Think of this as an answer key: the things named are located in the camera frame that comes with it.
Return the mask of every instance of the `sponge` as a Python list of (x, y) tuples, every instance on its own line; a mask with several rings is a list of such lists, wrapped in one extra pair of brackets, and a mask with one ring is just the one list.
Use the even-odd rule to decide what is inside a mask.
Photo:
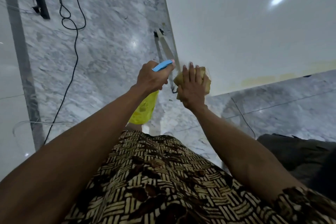
[[(205, 73), (205, 67), (200, 67), (200, 70), (201, 70), (201, 78), (202, 78), (202, 83), (203, 83), (203, 78), (204, 78), (204, 75), (206, 74)], [(174, 83), (179, 86), (183, 83), (183, 74), (182, 72), (180, 72), (174, 79)], [(208, 79), (207, 81), (207, 84), (205, 85), (205, 95), (208, 95), (210, 93), (210, 84), (211, 84), (211, 80)], [(176, 99), (180, 100), (180, 96), (179, 94), (177, 94), (177, 97)]]

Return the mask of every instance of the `shirt sleeve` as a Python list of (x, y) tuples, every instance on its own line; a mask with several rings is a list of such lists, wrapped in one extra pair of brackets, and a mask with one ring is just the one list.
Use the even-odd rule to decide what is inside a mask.
[(273, 204), (289, 223), (336, 224), (336, 203), (308, 188), (284, 189)]

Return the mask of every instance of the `brown patterned dress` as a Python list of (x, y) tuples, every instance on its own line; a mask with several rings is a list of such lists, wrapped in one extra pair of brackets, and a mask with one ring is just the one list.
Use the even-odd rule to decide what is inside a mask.
[(124, 131), (63, 223), (336, 223), (336, 204), (288, 188), (273, 206), (171, 136)]

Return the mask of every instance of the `forearm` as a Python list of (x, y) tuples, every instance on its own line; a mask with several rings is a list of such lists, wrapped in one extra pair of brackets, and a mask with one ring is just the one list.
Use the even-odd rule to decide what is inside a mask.
[(303, 186), (262, 144), (216, 116), (206, 106), (194, 114), (232, 175), (256, 195), (271, 202), (284, 188)]
[(12, 171), (0, 183), (0, 222), (58, 222), (117, 144), (145, 97), (141, 87), (133, 86)]

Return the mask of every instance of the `white table top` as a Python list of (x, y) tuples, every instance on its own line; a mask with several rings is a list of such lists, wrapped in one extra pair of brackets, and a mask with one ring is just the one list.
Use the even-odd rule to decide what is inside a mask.
[(336, 69), (336, 0), (166, 0), (180, 65), (211, 95)]

